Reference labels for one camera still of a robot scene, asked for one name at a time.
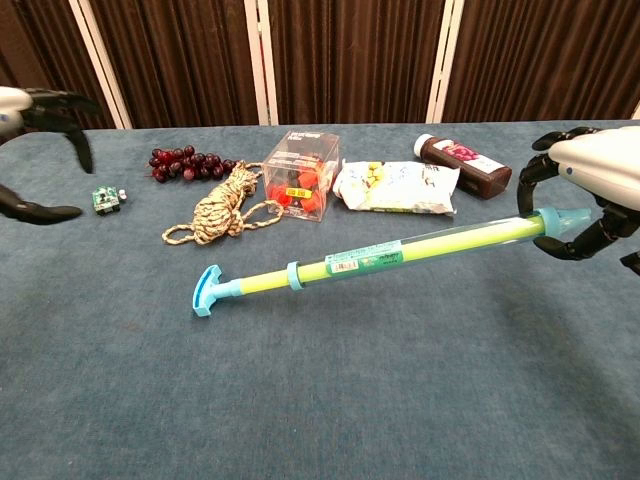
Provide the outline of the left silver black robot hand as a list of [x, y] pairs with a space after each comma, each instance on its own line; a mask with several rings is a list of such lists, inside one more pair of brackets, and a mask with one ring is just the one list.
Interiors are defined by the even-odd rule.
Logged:
[[[80, 109], [97, 114], [100, 106], [92, 99], [69, 91], [44, 88], [1, 88], [1, 135], [7, 137], [22, 128], [61, 133], [73, 145], [82, 169], [92, 174], [94, 163], [89, 141], [75, 120], [60, 109]], [[33, 225], [52, 225], [82, 214], [74, 206], [46, 207], [22, 199], [6, 186], [1, 187], [1, 214]]]

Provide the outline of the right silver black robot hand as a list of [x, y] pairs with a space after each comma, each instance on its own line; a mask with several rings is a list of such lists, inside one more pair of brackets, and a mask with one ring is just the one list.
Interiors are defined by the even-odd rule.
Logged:
[[533, 191], [544, 180], [560, 176], [589, 192], [603, 215], [574, 240], [563, 242], [547, 232], [534, 244], [560, 260], [594, 256], [620, 238], [639, 230], [639, 127], [599, 129], [580, 126], [552, 131], [537, 139], [534, 156], [519, 174], [517, 204], [521, 213], [533, 207]]

